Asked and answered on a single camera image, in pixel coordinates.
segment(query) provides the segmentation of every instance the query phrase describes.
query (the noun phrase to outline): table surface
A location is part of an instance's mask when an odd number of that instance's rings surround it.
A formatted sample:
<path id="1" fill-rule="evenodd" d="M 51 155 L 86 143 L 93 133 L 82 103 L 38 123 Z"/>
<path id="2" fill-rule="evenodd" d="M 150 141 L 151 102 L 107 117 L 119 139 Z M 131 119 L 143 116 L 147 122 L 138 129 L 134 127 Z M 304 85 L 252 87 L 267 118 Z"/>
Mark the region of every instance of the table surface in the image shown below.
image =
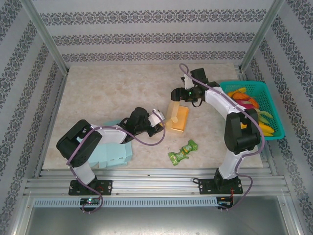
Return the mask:
<path id="1" fill-rule="evenodd" d="M 237 80 L 233 64 L 192 64 L 189 69 L 204 68 L 209 81 Z M 72 66 L 52 131 L 44 169 L 67 168 L 66 159 L 56 149 L 56 143 L 77 121 L 102 125 L 107 121 L 129 117 L 136 107 L 153 108 L 166 114 L 170 93 L 183 87 L 182 72 L 177 64 L 126 66 Z M 209 104 L 189 108 L 183 134 L 166 133 L 157 146 L 145 146 L 132 141 L 133 158 L 121 168 L 218 168 L 226 153 L 224 143 L 225 120 Z M 149 138 L 147 133 L 137 136 L 144 142 L 154 143 L 162 133 Z M 198 150 L 189 159 L 173 166 L 168 152 L 179 149 L 192 139 Z M 260 155 L 247 158 L 241 167 L 262 167 Z"/>

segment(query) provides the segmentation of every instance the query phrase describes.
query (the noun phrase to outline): patterned wallpaper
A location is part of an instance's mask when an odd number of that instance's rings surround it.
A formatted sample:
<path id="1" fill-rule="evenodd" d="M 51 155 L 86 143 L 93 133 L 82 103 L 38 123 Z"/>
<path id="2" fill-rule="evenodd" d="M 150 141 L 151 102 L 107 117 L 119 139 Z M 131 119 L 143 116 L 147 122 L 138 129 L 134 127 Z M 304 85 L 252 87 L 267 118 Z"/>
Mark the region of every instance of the patterned wallpaper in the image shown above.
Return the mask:
<path id="1" fill-rule="evenodd" d="M 34 1 L 69 66 L 183 61 L 240 64 L 271 3 Z"/>
<path id="2" fill-rule="evenodd" d="M 285 1 L 246 71 L 248 79 L 266 82 L 280 114 L 286 136 L 269 146 L 304 234 L 313 234 L 312 16 L 312 0 Z"/>
<path id="3" fill-rule="evenodd" d="M 0 235 L 37 167 L 62 74 L 18 0 L 1 1 Z"/>

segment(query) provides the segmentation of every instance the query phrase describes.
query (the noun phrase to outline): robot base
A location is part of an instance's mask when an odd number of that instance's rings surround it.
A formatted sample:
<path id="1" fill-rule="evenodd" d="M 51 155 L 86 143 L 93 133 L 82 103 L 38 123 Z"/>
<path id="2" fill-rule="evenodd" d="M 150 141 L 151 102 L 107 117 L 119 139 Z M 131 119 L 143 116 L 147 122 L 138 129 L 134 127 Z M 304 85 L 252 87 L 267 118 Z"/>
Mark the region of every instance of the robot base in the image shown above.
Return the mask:
<path id="1" fill-rule="evenodd" d="M 88 186 L 95 189 L 101 195 L 110 196 L 112 192 L 112 180 L 95 180 L 92 181 Z M 70 182 L 68 194 L 70 196 L 93 196 L 97 195 L 93 191 L 82 186 L 77 180 Z"/>
<path id="2" fill-rule="evenodd" d="M 243 188 L 241 180 L 238 177 L 230 180 L 224 180 L 219 170 L 215 172 L 213 179 L 193 179 L 193 182 L 199 185 L 200 194 L 242 194 Z"/>

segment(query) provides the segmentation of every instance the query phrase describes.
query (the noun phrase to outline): metal base plate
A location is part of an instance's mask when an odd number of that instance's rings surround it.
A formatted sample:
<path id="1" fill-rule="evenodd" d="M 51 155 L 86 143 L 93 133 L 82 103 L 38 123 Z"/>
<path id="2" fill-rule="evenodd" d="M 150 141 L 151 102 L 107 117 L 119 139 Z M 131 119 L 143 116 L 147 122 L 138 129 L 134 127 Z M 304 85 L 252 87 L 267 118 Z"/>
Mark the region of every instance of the metal base plate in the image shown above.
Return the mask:
<path id="1" fill-rule="evenodd" d="M 239 178 L 236 179 L 234 185 L 232 187 L 233 194 L 242 194 L 244 192 Z M 231 188 L 217 189 L 214 179 L 199 179 L 199 190 L 200 194 L 231 194 Z"/>
<path id="2" fill-rule="evenodd" d="M 95 189 L 103 196 L 110 196 L 112 192 L 112 183 L 112 180 L 98 180 L 97 187 L 95 187 Z M 93 191 L 90 191 L 82 186 L 77 180 L 72 180 L 70 182 L 68 194 L 70 196 L 97 195 Z"/>

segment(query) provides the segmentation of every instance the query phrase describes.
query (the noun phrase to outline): teal basket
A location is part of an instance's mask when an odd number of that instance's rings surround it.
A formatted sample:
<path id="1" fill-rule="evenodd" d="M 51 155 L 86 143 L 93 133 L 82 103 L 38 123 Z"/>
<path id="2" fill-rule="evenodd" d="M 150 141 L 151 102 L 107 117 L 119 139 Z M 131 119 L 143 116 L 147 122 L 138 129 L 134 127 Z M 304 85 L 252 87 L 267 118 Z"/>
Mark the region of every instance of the teal basket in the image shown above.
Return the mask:
<path id="1" fill-rule="evenodd" d="M 263 82 L 253 82 L 253 81 L 233 81 L 233 82 L 222 82 L 220 84 L 221 88 L 225 93 L 235 91 L 239 88 L 245 87 L 246 94 L 255 97 L 256 101 L 260 105 L 261 111 L 267 111 L 272 116 L 273 119 L 266 118 L 269 121 L 271 128 L 275 130 L 274 136 L 265 136 L 265 140 L 280 140 L 285 136 L 285 132 L 280 122 L 278 113 L 276 111 L 273 100 L 270 96 L 268 87 Z"/>

